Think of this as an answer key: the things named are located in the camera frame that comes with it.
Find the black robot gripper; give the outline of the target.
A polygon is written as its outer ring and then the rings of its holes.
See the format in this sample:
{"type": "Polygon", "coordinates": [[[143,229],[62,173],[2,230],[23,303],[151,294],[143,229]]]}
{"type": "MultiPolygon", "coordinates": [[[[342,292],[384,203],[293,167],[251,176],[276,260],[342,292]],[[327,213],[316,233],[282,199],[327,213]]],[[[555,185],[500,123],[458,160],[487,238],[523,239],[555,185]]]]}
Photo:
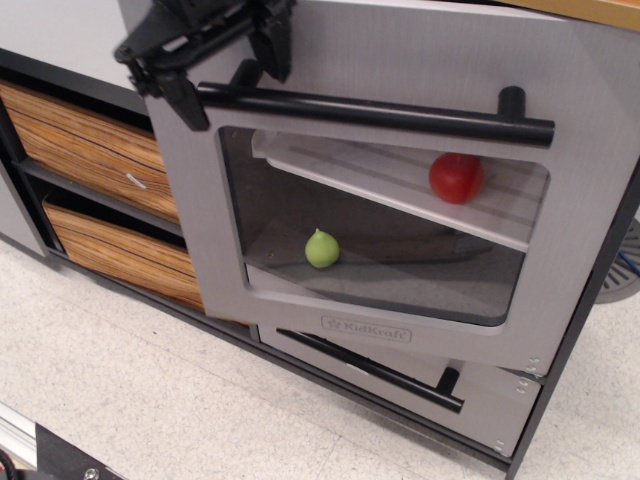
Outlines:
{"type": "Polygon", "coordinates": [[[255,59],[273,79],[291,73],[294,1],[154,1],[115,59],[130,71],[141,96],[160,92],[191,131],[209,120],[187,72],[247,37],[255,59]]]}

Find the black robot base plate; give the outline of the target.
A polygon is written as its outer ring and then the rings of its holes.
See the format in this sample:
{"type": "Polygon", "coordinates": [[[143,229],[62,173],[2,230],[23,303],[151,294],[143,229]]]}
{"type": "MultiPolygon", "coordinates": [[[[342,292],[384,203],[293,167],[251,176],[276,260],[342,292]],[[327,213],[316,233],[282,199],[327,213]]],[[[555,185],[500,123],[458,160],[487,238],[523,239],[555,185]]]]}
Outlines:
{"type": "Polygon", "coordinates": [[[22,467],[1,448],[10,466],[1,464],[2,479],[124,479],[119,472],[86,454],[49,429],[36,425],[37,469],[22,467]]]}

